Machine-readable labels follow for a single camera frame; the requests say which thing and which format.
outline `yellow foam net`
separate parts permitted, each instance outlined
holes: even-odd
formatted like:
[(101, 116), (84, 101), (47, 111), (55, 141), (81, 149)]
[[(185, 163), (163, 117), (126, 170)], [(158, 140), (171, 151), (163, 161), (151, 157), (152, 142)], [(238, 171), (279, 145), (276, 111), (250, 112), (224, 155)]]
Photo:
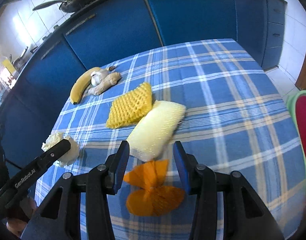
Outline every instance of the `yellow foam net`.
[(131, 193), (126, 200), (128, 211), (137, 216), (161, 216), (178, 208), (184, 199), (184, 190), (163, 186), (168, 160), (151, 161), (134, 167), (124, 181), (142, 189)]
[(152, 109), (152, 88), (147, 82), (112, 102), (106, 127), (118, 128), (139, 121)]

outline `cabinet handle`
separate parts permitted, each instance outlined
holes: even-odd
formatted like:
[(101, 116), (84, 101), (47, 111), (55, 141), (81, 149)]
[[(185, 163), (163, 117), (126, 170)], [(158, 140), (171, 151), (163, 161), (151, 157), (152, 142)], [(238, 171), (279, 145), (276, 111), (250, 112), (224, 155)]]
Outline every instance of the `cabinet handle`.
[(44, 59), (46, 57), (46, 55), (52, 50), (54, 49), (54, 47), (59, 44), (61, 41), (57, 41), (52, 47), (50, 47), (45, 53), (44, 55), (41, 57), (41, 60)]
[(95, 17), (95, 14), (92, 14), (90, 16), (88, 16), (86, 19), (82, 20), (81, 22), (79, 22), (78, 24), (76, 24), (72, 29), (70, 29), (65, 36), (69, 35), (72, 31), (74, 31), (76, 28), (78, 28), (79, 26), (81, 26), (83, 23), (85, 23), (86, 21), (88, 21), (89, 19), (92, 19), (93, 17)]

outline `crumpled white paper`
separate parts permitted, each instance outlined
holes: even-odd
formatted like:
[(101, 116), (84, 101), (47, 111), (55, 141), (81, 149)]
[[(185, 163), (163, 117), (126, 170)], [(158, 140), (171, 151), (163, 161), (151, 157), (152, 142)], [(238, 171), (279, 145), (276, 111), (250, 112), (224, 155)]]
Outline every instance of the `crumpled white paper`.
[[(63, 139), (63, 132), (56, 132), (50, 134), (46, 139), (45, 143), (42, 144), (42, 150), (46, 152), (48, 149), (52, 148), (55, 144)], [(78, 143), (72, 139), (71, 136), (67, 135), (64, 139), (68, 140), (71, 144), (71, 149), (65, 153), (61, 158), (59, 158), (57, 163), (60, 167), (69, 166), (75, 162), (75, 160), (80, 156), (80, 150)]]

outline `blue plaid tablecloth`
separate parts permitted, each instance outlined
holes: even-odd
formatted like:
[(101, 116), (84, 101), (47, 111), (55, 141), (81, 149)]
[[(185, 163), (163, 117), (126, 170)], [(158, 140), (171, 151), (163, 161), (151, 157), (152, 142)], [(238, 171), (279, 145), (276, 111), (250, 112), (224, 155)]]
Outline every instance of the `blue plaid tablecloth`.
[[(298, 227), (304, 207), (305, 168), (300, 140), (284, 102), (254, 59), (231, 39), (176, 44), (127, 57), (117, 65), (122, 79), (100, 96), (85, 94), (80, 104), (68, 100), (53, 132), (62, 131), (80, 145), (80, 157), (69, 167), (51, 166), (38, 180), (38, 204), (67, 171), (81, 174), (104, 163), (117, 151), (133, 126), (105, 127), (112, 101), (146, 81), (153, 98), (186, 106), (161, 159), (169, 159), (166, 184), (181, 187), (172, 154), (174, 141), (214, 171), (240, 171), (277, 220), (287, 237)], [(127, 171), (141, 161), (130, 156)], [(195, 196), (161, 217), (138, 217), (125, 206), (136, 190), (123, 182), (108, 196), (116, 239), (188, 239)], [(219, 193), (217, 235), (223, 235), (223, 199)], [(82, 195), (81, 234), (87, 239), (85, 195)]]

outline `plastic bottle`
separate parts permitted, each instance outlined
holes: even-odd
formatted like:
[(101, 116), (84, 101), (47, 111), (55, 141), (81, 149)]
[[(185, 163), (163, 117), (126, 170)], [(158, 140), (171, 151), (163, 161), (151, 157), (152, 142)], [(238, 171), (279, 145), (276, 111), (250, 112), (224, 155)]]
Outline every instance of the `plastic bottle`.
[(7, 85), (9, 88), (14, 87), (17, 75), (16, 69), (7, 57), (0, 55), (0, 81), (2, 84)]

